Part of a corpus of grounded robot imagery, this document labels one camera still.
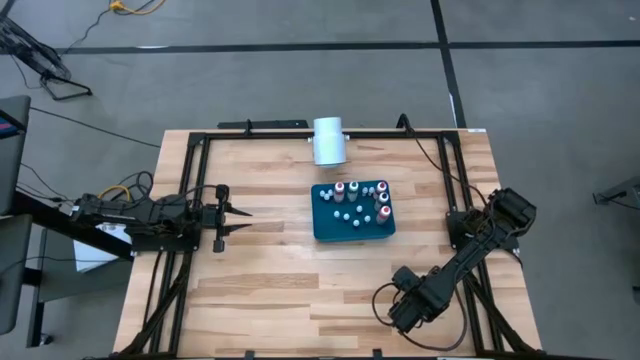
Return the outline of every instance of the red cap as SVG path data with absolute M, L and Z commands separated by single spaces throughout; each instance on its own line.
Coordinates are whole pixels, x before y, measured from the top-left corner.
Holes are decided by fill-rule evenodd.
M 380 208 L 380 213 L 378 214 L 381 217 L 388 217 L 389 215 L 391 215 L 391 208 L 388 206 L 383 206 Z

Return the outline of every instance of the black metal frame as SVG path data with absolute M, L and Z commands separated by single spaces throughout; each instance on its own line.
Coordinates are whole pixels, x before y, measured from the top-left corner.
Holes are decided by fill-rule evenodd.
M 53 82 L 60 82 L 60 83 L 64 83 L 64 84 L 73 85 L 73 86 L 79 87 L 79 88 L 83 88 L 84 91 L 77 92 L 75 94 L 65 95 L 65 96 L 58 96 L 53 92 L 53 90 L 51 90 L 49 88 L 49 83 L 52 82 L 52 81 Z M 49 93 L 51 98 L 53 100 L 55 100 L 55 101 L 63 101 L 63 100 L 74 99 L 74 98 L 81 97 L 81 96 L 91 96 L 91 95 L 93 95 L 93 92 L 91 91 L 91 88 L 89 88 L 88 86 L 79 84 L 79 83 L 71 81 L 71 80 L 62 79 L 62 78 L 59 78 L 59 77 L 51 75 L 51 74 L 43 74 L 40 77 L 40 85 L 42 85 L 42 88 L 45 89 L 45 91 L 47 93 Z
M 443 179 L 445 192 L 447 195 L 447 201 L 449 204 L 449 211 L 457 211 L 456 193 L 451 178 L 451 169 L 449 165 L 449 159 L 446 151 L 446 143 L 448 142 L 453 149 L 456 167 L 458 169 L 458 176 L 461 181 L 467 182 L 466 168 L 463 161 L 462 149 L 460 147 L 460 138 L 457 131 L 415 131 L 411 128 L 409 120 L 403 114 L 398 120 L 397 130 L 389 131 L 369 131 L 369 130 L 352 130 L 345 131 L 345 135 L 349 135 L 351 139 L 413 139 L 414 137 L 419 139 L 433 139 L 437 142 L 438 152 L 440 156 L 440 163 L 442 166 Z M 184 167 L 182 170 L 182 178 L 180 180 L 180 193 L 185 193 L 188 189 L 189 177 L 191 168 L 194 162 L 194 154 L 197 146 L 202 146 L 200 154 L 198 171 L 196 175 L 196 182 L 194 186 L 205 185 L 205 173 L 207 170 L 207 162 L 210 156 L 211 142 L 213 140 L 240 140 L 240 139 L 290 139 L 290 140 L 306 140 L 310 136 L 313 136 L 313 130 L 300 130 L 295 132 L 278 132 L 278 131 L 255 131 L 252 130 L 251 123 L 247 121 L 247 125 L 244 131 L 238 131 L 233 133 L 191 133 L 189 135 L 187 150 L 185 154 Z M 461 186 L 462 197 L 464 199 L 464 205 L 466 209 L 470 209 L 473 204 L 471 200 L 471 193 L 469 188 Z M 202 201 L 204 189 L 199 189 L 194 192 L 194 204 L 198 204 Z M 192 252 L 186 252 L 183 256 L 183 265 L 187 264 L 190 268 L 192 261 Z M 171 277 L 176 262 L 176 253 L 168 252 L 167 260 L 165 262 L 162 282 L 160 285 L 160 296 L 158 298 L 158 304 L 167 295 L 168 289 L 171 286 Z M 489 276 L 486 268 L 486 264 L 483 262 L 482 266 L 478 267 L 480 274 L 481 286 L 486 296 L 493 299 L 491 294 L 491 284 L 489 282 Z M 184 306 L 187 294 L 187 287 L 183 288 L 176 298 L 176 307 L 173 317 L 173 323 L 171 327 L 171 337 L 169 342 L 168 353 L 173 356 L 177 356 L 178 344 L 180 341 L 180 332 L 182 328 L 182 318 L 184 316 Z M 470 328 L 474 342 L 474 349 L 476 353 L 484 351 L 484 342 L 482 337 L 482 331 L 480 328 L 480 321 L 475 303 L 475 298 L 471 288 L 465 285 L 465 301 L 467 311 L 469 313 Z M 503 351 L 502 338 L 497 328 L 491 324 L 491 335 L 494 343 L 494 349 L 496 351 Z M 149 354 L 140 354 L 140 356 L 158 354 L 166 356 L 167 352 L 159 352 L 160 334 L 162 333 L 162 322 L 155 329 L 151 335 L 151 342 L 149 347 Z M 424 357 L 411 357 L 412 359 L 424 359 Z
M 20 191 L 15 191 L 13 194 L 9 214 L 29 214 L 33 217 L 34 223 L 44 228 L 67 235 L 72 239 L 77 239 L 82 243 L 115 255 L 121 259 L 133 261 L 131 245 L 93 226 L 71 221 L 69 215 L 27 196 Z

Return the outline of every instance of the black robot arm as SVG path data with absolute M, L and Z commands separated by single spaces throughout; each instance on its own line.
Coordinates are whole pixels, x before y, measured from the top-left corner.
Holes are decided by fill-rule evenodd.
M 403 266 L 393 275 L 394 286 L 404 293 L 389 310 L 393 326 L 408 333 L 420 320 L 433 321 L 449 307 L 456 284 L 508 238 L 524 235 L 535 216 L 536 207 L 515 191 L 493 192 L 482 211 L 471 211 L 462 220 L 470 241 L 445 266 L 421 277 Z

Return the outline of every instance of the black cable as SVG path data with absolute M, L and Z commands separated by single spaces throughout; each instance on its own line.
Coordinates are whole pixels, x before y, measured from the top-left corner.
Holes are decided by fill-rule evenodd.
M 180 197 L 178 197 L 177 199 L 173 200 L 172 202 L 166 203 L 165 205 L 171 205 L 171 204 L 177 202 L 180 199 L 186 198 L 188 194 L 190 194 L 190 193 L 192 193 L 192 192 L 194 192 L 196 190 L 205 189 L 205 188 L 217 189 L 218 186 L 216 186 L 216 185 L 200 185 L 200 186 L 193 187 L 193 188 L 187 190 L 184 194 L 180 195 Z M 226 199 L 229 199 L 229 194 L 225 194 L 225 197 L 226 197 Z
M 160 258 L 162 257 L 162 252 L 158 252 L 158 256 L 156 256 L 156 262 L 153 264 L 153 272 L 151 273 L 151 285 L 149 285 L 149 295 L 147 295 L 147 306 L 144 308 L 144 319 L 142 321 L 142 327 L 147 324 L 147 317 L 149 316 L 149 307 L 151 305 L 151 296 L 153 296 L 153 288 L 156 283 L 156 273 L 158 272 L 158 264 L 160 264 Z
M 78 40 L 74 41 L 71 45 L 69 45 L 69 47 L 68 47 L 65 51 L 63 51 L 63 52 L 62 52 L 62 54 L 60 54 L 60 57 L 65 56 L 65 55 L 66 55 L 66 54 L 71 50 L 71 48 L 72 48 L 72 47 L 74 47 L 74 46 L 76 46 L 77 44 L 79 44 L 80 42 L 84 41 L 84 40 L 87 38 L 87 36 L 89 36 L 89 31 L 91 31 L 91 29 L 93 29 L 94 27 L 98 26 L 98 24 L 100 24 L 100 19 L 102 18 L 102 16 L 103 16 L 104 14 L 108 13 L 109 11 L 111 11 L 111 9 L 107 8 L 107 10 L 105 10 L 105 11 L 101 12 L 101 13 L 100 13 L 100 15 L 98 15 L 98 18 L 96 19 L 96 22 L 94 22 L 93 24 L 91 24 L 91 25 L 87 28 L 87 30 L 85 30 L 85 32 L 84 32 L 84 36 L 82 36 L 80 39 L 78 39 Z
M 2 269 L 2 271 L 0 271 L 0 278 L 7 271 L 11 270 L 11 268 L 13 268 L 14 266 L 22 264 L 24 262 L 27 262 L 29 260 L 35 260 L 35 259 L 48 259 L 48 260 L 52 260 L 52 261 L 99 262 L 99 263 L 103 263 L 103 264 L 106 264 L 106 263 L 111 262 L 111 261 L 129 261 L 129 260 L 125 260 L 125 259 L 113 259 L 113 260 L 110 260 L 110 261 L 104 261 L 104 260 L 56 259 L 56 258 L 52 258 L 50 256 L 32 256 L 32 257 L 24 258 L 22 260 L 18 260 L 16 262 L 12 263 L 11 265 L 5 267 L 4 269 Z
M 149 184 L 149 186 L 148 186 L 148 187 L 147 187 L 146 185 L 142 185 L 142 184 L 140 183 L 140 178 L 142 177 L 142 175 L 147 175 L 147 176 L 149 177 L 149 182 L 150 182 L 150 184 Z M 138 190 L 138 191 L 140 191 L 140 193 L 142 194 L 142 197 L 141 197 L 139 200 L 136 200 L 136 199 L 134 199 L 134 198 L 133 198 L 133 193 L 131 193 L 131 198 L 132 198 L 132 200 L 133 200 L 134 202 L 137 202 L 137 201 L 141 201 L 141 200 L 144 200 L 144 199 L 148 199 L 148 198 L 149 198 L 149 195 L 151 194 L 151 188 L 153 188 L 153 174 L 151 174 L 151 173 L 150 173 L 150 172 L 148 172 L 148 171 L 138 171 L 138 172 L 135 172 L 135 173 L 133 173 L 133 174 L 131 174 L 131 175 L 129 175 L 129 176 L 127 176 L 127 177 L 125 177 L 124 179 L 120 180 L 120 182 L 118 183 L 118 185 L 124 185 L 124 183 L 125 183 L 127 180 L 131 179 L 131 178 L 132 178 L 132 177 L 134 177 L 134 176 L 136 177 L 136 182 L 135 182 L 135 184 L 133 184 L 133 185 L 131 185 L 131 186 L 128 186 L 128 187 L 127 187 L 127 189 L 129 189 L 129 193 L 131 193 L 131 190 L 133 190 L 133 189 L 137 189 L 137 190 Z M 121 190 L 119 193 L 117 193 L 116 195 L 114 195 L 114 196 L 111 198 L 111 201 L 118 200 L 120 197 L 122 197 L 122 196 L 123 196 L 123 195 L 125 195 L 125 194 L 126 194 L 126 193 L 125 193 L 123 190 Z
M 150 146 L 150 147 L 153 147 L 153 148 L 158 148 L 158 149 L 160 148 L 160 145 L 156 145 L 156 144 L 148 143 L 148 142 L 145 142 L 145 141 L 142 141 L 142 140 L 134 139 L 134 138 L 131 138 L 131 137 L 128 137 L 128 136 L 120 135 L 120 134 L 114 133 L 112 131 L 104 130 L 104 129 L 101 129 L 99 127 L 95 127 L 93 125 L 85 124 L 85 123 L 83 123 L 81 121 L 74 120 L 74 119 L 72 119 L 70 117 L 66 117 L 64 115 L 55 114 L 55 113 L 52 113 L 52 112 L 49 112 L 49 111 L 46 111 L 46 110 L 38 109 L 38 108 L 33 107 L 33 106 L 30 109 L 38 111 L 38 112 L 41 112 L 43 114 L 55 116 L 55 117 L 63 119 L 63 120 L 71 121 L 72 123 L 75 123 L 75 124 L 78 124 L 78 125 L 82 125 L 82 126 L 88 127 L 89 129 L 100 131 L 102 133 L 105 133 L 105 134 L 108 134 L 108 135 L 111 135 L 111 136 L 119 137 L 121 139 L 133 141 L 133 142 L 136 142 L 138 144 L 147 145 L 147 146 Z
M 13 54 L 9 54 L 9 57 L 11 58 L 11 60 L 13 60 L 13 63 L 16 64 L 18 71 L 20 71 L 20 75 L 22 75 L 22 81 L 24 82 L 24 87 L 26 87 L 29 90 L 37 90 L 42 88 L 42 85 L 36 86 L 36 87 L 29 86 L 29 84 L 27 84 L 27 77 L 24 75 L 24 72 L 22 71 L 20 64 L 18 64 L 18 62 L 16 61 L 16 58 L 13 56 Z
M 384 320 L 382 320 L 382 318 L 380 318 L 380 315 L 378 315 L 378 310 L 376 310 L 376 297 L 378 296 L 378 293 L 380 293 L 380 291 L 382 291 L 385 288 L 388 288 L 389 286 L 393 286 L 393 283 L 386 283 L 382 286 L 380 286 L 374 293 L 373 296 L 371 297 L 371 308 L 373 308 L 373 316 L 376 317 L 376 319 L 380 322 L 380 324 L 384 325 L 384 326 L 393 326 L 393 323 L 390 322 L 386 322 Z
M 133 10 L 134 12 L 138 12 L 138 11 L 142 11 L 144 10 L 147 6 L 153 4 L 154 2 L 156 2 L 156 0 L 149 0 L 147 1 L 144 5 L 140 6 L 139 8 Z M 113 11 L 116 15 L 120 15 L 120 16 L 127 16 L 127 15 L 135 15 L 132 12 L 128 12 L 128 11 L 123 11 L 123 10 L 114 10 Z
M 21 192 L 23 192 L 23 193 L 25 193 L 25 194 L 27 194 L 27 195 L 29 195 L 29 196 L 34 197 L 34 198 L 44 199 L 44 200 L 49 200 L 49 201 L 52 201 L 52 202 L 54 202 L 54 203 L 66 203 L 66 202 L 71 202 L 71 200 L 65 200 L 65 199 L 60 198 L 60 197 L 57 197 L 57 196 L 56 196 L 56 197 L 49 197 L 49 196 L 42 196 L 42 195 L 34 194 L 34 193 L 32 193 L 32 192 L 30 192 L 30 191 L 28 191 L 28 190 L 24 189 L 24 188 L 23 188 L 23 187 L 21 187 L 20 185 L 16 185 L 16 189 L 20 190 Z
M 382 291 L 383 289 L 389 287 L 389 286 L 393 286 L 393 283 L 386 283 L 382 286 L 380 286 L 374 293 L 373 296 L 371 297 L 371 308 L 373 309 L 373 315 L 376 317 L 376 320 L 378 320 L 378 322 L 380 322 L 382 325 L 385 326 L 389 326 L 389 327 L 393 327 L 393 323 L 392 322 L 386 322 L 384 320 L 382 320 L 382 318 L 380 318 L 380 315 L 378 315 L 378 311 L 376 310 L 376 297 L 378 296 L 378 294 L 380 293 L 380 291 Z M 426 350 L 433 350 L 433 351 L 451 351 L 456 349 L 458 346 L 460 346 L 460 344 L 462 344 L 462 342 L 464 341 L 465 336 L 467 335 L 467 328 L 468 328 L 468 319 L 467 319 L 467 313 L 464 309 L 464 306 L 462 305 L 462 298 L 460 297 L 460 292 L 458 291 L 458 287 L 454 287 L 454 292 L 456 294 L 456 298 L 458 299 L 458 304 L 460 304 L 460 309 L 462 310 L 462 334 L 460 334 L 460 337 L 458 338 L 458 340 L 456 340 L 455 343 L 446 346 L 446 347 L 439 347 L 439 346 L 432 346 L 432 345 L 425 345 L 425 344 L 421 344 L 413 339 L 411 339 L 409 336 L 407 336 L 405 333 L 398 331 L 400 333 L 400 335 L 402 337 L 404 337 L 407 341 L 409 341 L 410 343 L 412 343 L 415 346 L 418 346 L 420 348 L 426 349 Z M 396 292 L 396 295 L 394 295 L 394 305 L 395 305 L 395 299 L 397 294 L 399 293 Z M 423 319 L 420 319 L 420 324 L 418 326 L 416 326 L 416 328 L 420 328 L 422 327 L 422 324 L 424 323 Z
M 33 186 L 23 183 L 22 181 L 18 181 L 18 185 L 24 186 L 26 188 L 28 188 L 29 190 L 35 192 L 36 194 L 42 195 L 42 196 L 47 196 L 47 194 L 43 193 L 42 191 L 34 188 Z
M 518 254 L 516 254 L 515 250 L 506 250 L 505 251 L 511 255 L 511 257 L 513 257 L 514 259 L 516 259 L 516 261 L 520 264 L 520 267 L 524 269 L 524 264 L 522 263 L 522 259 L 520 259 L 520 256 L 518 256 Z
M 447 177 L 457 181 L 458 183 L 460 183 L 460 185 L 468 187 L 469 189 L 474 190 L 478 195 L 480 195 L 480 200 L 482 200 L 482 204 L 484 204 L 484 206 L 487 206 L 487 200 L 484 198 L 484 196 L 482 195 L 482 193 L 480 192 L 480 190 L 478 190 L 477 187 L 471 185 L 471 184 L 466 184 L 463 183 L 460 179 L 458 179 L 457 177 L 451 175 L 451 174 L 447 174 L 444 172 L 444 170 L 442 170 L 442 168 L 440 166 L 438 166 L 429 156 L 429 154 L 427 154 L 427 151 L 422 147 L 422 144 L 420 144 L 420 140 L 418 140 L 418 135 L 416 135 L 414 133 L 414 138 L 416 140 L 416 143 L 418 144 L 418 146 L 420 147 L 420 150 L 422 150 L 422 153 L 424 154 L 424 156 L 427 157 L 427 160 L 429 160 L 429 162 L 431 163 L 431 165 L 433 165 L 433 167 L 435 167 L 436 169 L 440 170 L 440 172 L 442 172 L 443 174 L 445 174 Z
M 626 207 L 627 209 L 640 210 L 640 208 L 637 207 L 637 206 L 627 205 L 627 204 L 622 203 L 622 202 L 620 202 L 618 200 L 615 200 L 615 198 L 613 198 L 613 197 L 606 197 L 606 196 L 604 196 L 602 194 L 597 194 L 597 195 L 600 196 L 605 201 L 609 201 L 609 202 L 612 202 L 612 203 L 614 203 L 616 205 L 619 205 L 619 206 L 622 206 L 622 207 Z
M 33 175 L 35 175 L 35 176 L 38 178 L 38 180 L 40 180 L 40 182 L 41 182 L 44 186 L 46 186 L 46 187 L 47 187 L 47 189 L 49 189 L 52 193 L 54 193 L 54 194 L 56 194 L 56 195 L 60 196 L 61 198 L 65 199 L 65 200 L 71 201 L 71 200 L 69 199 L 69 197 L 67 197 L 67 196 L 66 196 L 66 195 L 64 195 L 64 194 L 61 194 L 61 193 L 59 193 L 59 192 L 57 192 L 57 191 L 53 190 L 53 188 L 51 188 L 51 186 L 49 186 L 49 184 L 47 184 L 47 182 L 46 182 L 46 181 L 42 180 L 42 178 L 40 177 L 40 175 L 38 175 L 38 172 L 36 171 L 36 169 L 32 168 L 31 166 L 29 166 L 29 165 L 27 165 L 27 164 L 25 164 L 25 163 L 23 163 L 23 162 L 21 162 L 21 163 L 20 163 L 20 165 L 22 165 L 22 166 L 26 167 L 27 169 L 31 170 L 31 172 L 33 173 Z
M 412 338 L 410 338 L 409 336 L 407 336 L 407 334 L 400 332 L 400 336 L 402 336 L 403 338 L 405 338 L 408 342 L 412 343 L 413 345 L 425 349 L 425 350 L 432 350 L 432 351 L 452 351 L 458 348 L 458 346 L 460 346 L 460 344 L 462 344 L 462 342 L 464 341 L 465 336 L 467 336 L 467 328 L 468 328 L 468 319 L 467 319 L 467 313 L 464 309 L 464 306 L 462 305 L 462 298 L 460 297 L 460 292 L 458 291 L 458 287 L 456 286 L 454 288 L 455 294 L 456 294 L 456 298 L 458 299 L 458 303 L 460 304 L 460 309 L 462 310 L 462 333 L 460 334 L 460 337 L 458 338 L 458 340 L 456 340 L 456 342 L 454 342 L 453 344 L 449 345 L 449 346 L 444 346 L 444 347 L 440 347 L 440 346 L 433 346 L 433 345 L 425 345 L 422 343 L 419 343 L 415 340 L 413 340 Z

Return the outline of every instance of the black bracket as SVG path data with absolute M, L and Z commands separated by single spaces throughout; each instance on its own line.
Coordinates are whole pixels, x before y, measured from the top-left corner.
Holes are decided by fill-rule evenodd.
M 409 122 L 409 118 L 407 114 L 400 114 L 400 118 L 398 119 L 398 123 L 396 124 L 396 129 L 405 129 L 405 133 L 407 137 L 414 137 L 416 131 L 411 127 L 411 123 Z
M 188 146 L 196 146 L 207 137 L 206 133 L 189 133 L 189 140 L 187 141 Z
M 53 90 L 51 88 L 49 88 L 49 83 L 52 80 L 55 81 L 55 82 L 58 82 L 58 83 L 69 84 L 69 85 L 72 85 L 72 86 L 75 86 L 75 87 L 78 87 L 78 88 L 82 88 L 82 89 L 84 89 L 84 91 L 81 91 L 81 92 L 78 92 L 78 93 L 74 93 L 74 94 L 70 94 L 70 95 L 65 95 L 65 96 L 58 96 L 58 95 L 56 95 L 56 93 L 53 92 Z M 91 88 L 89 88 L 88 86 L 82 85 L 82 84 L 77 83 L 77 82 L 73 82 L 71 80 L 59 78 L 59 77 L 54 76 L 53 74 L 50 74 L 50 73 L 45 73 L 44 75 L 42 75 L 40 77 L 40 85 L 42 85 L 42 88 L 45 89 L 45 91 L 47 93 L 49 93 L 51 98 L 53 98 L 53 100 L 55 100 L 55 101 L 69 100 L 69 99 L 77 98 L 77 97 L 80 97 L 80 96 L 91 96 L 91 95 L 93 95 L 93 92 L 91 92 Z
M 192 224 L 190 229 L 180 235 L 164 235 L 164 236 L 136 236 L 131 241 L 131 251 L 175 251 L 175 252 L 191 252 L 196 251 L 200 247 L 200 234 L 202 225 Z
M 446 214 L 447 231 L 449 232 L 449 243 L 453 249 L 462 249 L 473 240 L 471 229 L 464 226 L 465 220 L 468 219 L 470 213 L 468 211 L 452 211 Z M 518 249 L 520 243 L 518 238 L 510 236 L 504 242 L 498 244 L 496 248 L 513 252 Z
M 460 133 L 457 131 L 443 131 L 442 136 L 454 146 L 460 145 Z
M 373 360 L 382 360 L 384 356 L 382 356 L 381 349 L 373 349 Z
M 253 124 L 251 123 L 251 119 L 247 119 L 247 127 L 244 130 L 244 136 L 251 136 L 253 133 L 251 130 L 253 129 Z

